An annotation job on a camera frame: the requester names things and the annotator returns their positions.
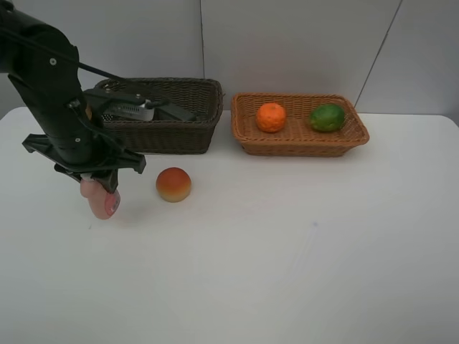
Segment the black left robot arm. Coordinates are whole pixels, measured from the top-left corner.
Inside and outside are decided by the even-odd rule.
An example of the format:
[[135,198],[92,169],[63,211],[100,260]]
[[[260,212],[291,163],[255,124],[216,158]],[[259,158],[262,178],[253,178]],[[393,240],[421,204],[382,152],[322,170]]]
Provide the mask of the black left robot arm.
[[146,159],[103,127],[102,114],[128,97],[82,90],[79,69],[92,67],[80,63],[77,47],[60,30],[1,2],[1,72],[43,131],[22,145],[53,161],[57,172],[76,181],[88,175],[112,194],[119,170],[143,173]]

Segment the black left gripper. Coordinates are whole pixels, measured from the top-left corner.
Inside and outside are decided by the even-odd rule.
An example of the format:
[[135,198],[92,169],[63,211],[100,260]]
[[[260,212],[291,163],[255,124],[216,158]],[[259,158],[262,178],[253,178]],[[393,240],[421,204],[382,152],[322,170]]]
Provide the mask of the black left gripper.
[[80,183],[89,173],[108,193],[118,188],[118,171],[132,169],[143,173],[146,158],[128,150],[121,140],[95,125],[83,125],[82,131],[66,138],[30,134],[22,145],[55,163],[55,170]]

